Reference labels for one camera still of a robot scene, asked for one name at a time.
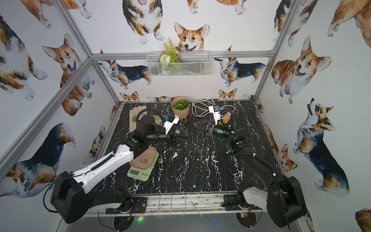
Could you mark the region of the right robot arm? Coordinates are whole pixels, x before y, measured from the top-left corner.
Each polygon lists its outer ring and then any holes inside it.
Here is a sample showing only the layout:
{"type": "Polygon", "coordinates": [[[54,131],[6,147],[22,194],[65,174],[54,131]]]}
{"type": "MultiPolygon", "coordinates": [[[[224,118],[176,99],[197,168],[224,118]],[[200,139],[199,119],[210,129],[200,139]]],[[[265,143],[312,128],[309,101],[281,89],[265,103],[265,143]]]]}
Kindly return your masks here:
{"type": "Polygon", "coordinates": [[[258,155],[253,146],[245,140],[243,129],[230,131],[228,126],[209,122],[205,128],[207,136],[220,136],[225,141],[227,154],[241,161],[258,177],[263,189],[248,187],[239,190],[231,197],[224,197],[227,211],[249,209],[254,207],[268,212],[270,218],[280,228],[308,214],[308,209],[299,181],[287,177],[277,168],[258,155]]]}

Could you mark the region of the fern and white flower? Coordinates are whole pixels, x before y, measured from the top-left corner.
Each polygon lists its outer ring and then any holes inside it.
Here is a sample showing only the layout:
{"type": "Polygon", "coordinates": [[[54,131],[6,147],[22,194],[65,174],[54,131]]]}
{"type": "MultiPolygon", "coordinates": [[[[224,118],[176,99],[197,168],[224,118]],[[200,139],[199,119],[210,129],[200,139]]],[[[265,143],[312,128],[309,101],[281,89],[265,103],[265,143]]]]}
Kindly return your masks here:
{"type": "Polygon", "coordinates": [[[169,38],[168,43],[164,43],[165,50],[159,58],[162,75],[177,75],[182,71],[180,65],[179,51],[174,46],[172,40],[169,38]]]}

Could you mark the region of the pink bowl with panda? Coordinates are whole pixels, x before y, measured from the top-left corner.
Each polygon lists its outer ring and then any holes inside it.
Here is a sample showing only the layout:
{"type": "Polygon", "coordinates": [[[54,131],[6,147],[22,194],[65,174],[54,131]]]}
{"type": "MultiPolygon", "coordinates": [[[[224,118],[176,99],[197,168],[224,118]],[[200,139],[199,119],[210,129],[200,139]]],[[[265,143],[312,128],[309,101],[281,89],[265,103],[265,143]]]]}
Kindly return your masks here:
{"type": "Polygon", "coordinates": [[[145,170],[152,166],[153,163],[156,162],[157,158],[157,150],[154,147],[149,147],[146,151],[144,151],[141,155],[137,158],[133,159],[129,162],[131,167],[145,170]]]}

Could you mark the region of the pink plant pot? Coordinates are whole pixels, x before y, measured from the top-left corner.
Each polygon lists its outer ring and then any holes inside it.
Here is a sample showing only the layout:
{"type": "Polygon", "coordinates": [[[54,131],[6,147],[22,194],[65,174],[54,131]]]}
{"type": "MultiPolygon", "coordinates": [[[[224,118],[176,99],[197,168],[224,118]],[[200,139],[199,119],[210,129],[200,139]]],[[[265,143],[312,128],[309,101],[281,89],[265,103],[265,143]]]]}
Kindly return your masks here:
{"type": "Polygon", "coordinates": [[[171,103],[173,112],[180,119],[186,119],[190,110],[190,101],[185,97],[176,97],[171,103]]]}

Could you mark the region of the green electronic scale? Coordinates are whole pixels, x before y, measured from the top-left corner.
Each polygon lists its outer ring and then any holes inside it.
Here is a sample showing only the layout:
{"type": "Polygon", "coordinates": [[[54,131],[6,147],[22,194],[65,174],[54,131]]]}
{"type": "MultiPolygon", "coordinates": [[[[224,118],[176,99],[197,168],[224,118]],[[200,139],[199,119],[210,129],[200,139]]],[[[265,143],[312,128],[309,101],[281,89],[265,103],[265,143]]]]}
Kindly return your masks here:
{"type": "Polygon", "coordinates": [[[143,181],[143,182],[146,182],[149,180],[150,176],[151,176],[151,173],[154,169],[154,166],[158,160],[158,157],[159,157],[159,153],[157,153],[154,161],[152,162],[151,166],[147,169],[139,169],[139,168],[135,168],[135,167],[130,167],[128,172],[127,172],[127,177],[129,178],[132,178],[132,179],[136,179],[136,180],[140,180],[140,181],[143,181]]]}

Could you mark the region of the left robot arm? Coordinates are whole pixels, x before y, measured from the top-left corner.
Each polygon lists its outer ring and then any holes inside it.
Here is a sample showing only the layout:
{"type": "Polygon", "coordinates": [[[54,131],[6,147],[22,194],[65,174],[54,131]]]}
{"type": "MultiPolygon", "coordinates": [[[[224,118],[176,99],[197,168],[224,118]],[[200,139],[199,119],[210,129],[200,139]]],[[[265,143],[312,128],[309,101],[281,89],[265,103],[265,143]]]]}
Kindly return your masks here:
{"type": "Polygon", "coordinates": [[[118,209],[133,211],[137,206],[132,196],[124,189],[93,193],[94,187],[104,178],[125,164],[130,164],[129,175],[148,179],[146,170],[155,164],[158,152],[153,143],[168,142],[177,145],[186,139],[186,130],[177,126],[180,118],[169,114],[161,117],[161,124],[155,122],[155,109],[144,109],[136,116],[136,129],[114,149],[92,163],[73,173],[63,172],[54,182],[50,203],[67,224],[74,223],[89,211],[118,209]]]}

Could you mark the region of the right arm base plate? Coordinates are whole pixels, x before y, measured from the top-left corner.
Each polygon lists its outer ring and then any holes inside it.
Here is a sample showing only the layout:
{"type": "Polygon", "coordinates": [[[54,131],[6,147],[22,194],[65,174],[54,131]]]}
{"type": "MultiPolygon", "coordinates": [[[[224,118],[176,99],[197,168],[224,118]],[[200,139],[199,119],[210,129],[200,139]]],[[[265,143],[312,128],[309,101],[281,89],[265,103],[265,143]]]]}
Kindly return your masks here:
{"type": "Polygon", "coordinates": [[[224,202],[221,206],[225,208],[226,211],[236,211],[247,208],[244,198],[240,193],[224,195],[223,200],[224,202]]]}

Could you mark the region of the orange power strip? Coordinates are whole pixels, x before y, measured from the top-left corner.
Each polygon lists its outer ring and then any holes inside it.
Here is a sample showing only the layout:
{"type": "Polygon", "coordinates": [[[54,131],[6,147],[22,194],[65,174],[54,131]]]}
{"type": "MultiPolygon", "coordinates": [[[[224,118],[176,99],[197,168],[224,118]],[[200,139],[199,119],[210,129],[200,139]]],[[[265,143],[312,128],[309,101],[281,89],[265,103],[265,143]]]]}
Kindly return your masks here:
{"type": "Polygon", "coordinates": [[[226,112],[225,115],[221,118],[219,125],[228,125],[231,119],[231,112],[226,112]]]}

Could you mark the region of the green artificial plant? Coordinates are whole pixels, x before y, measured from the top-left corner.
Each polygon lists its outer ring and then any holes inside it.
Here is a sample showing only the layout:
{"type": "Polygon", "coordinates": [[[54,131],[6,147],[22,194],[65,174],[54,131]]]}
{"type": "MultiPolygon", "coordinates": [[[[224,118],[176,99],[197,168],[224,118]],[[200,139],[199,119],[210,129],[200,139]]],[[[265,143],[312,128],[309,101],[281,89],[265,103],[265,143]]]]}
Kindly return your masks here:
{"type": "Polygon", "coordinates": [[[179,110],[179,111],[185,110],[189,107],[190,107],[190,102],[187,99],[178,100],[174,105],[174,109],[179,110]]]}

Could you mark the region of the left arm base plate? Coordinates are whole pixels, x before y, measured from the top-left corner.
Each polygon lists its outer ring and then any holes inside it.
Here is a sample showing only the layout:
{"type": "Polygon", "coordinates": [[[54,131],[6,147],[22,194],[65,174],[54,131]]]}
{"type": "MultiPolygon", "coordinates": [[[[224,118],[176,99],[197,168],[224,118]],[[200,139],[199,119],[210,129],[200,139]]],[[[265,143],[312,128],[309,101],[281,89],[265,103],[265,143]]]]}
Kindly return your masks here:
{"type": "Polygon", "coordinates": [[[127,198],[119,208],[106,209],[106,214],[143,214],[146,211],[147,197],[127,198]]]}

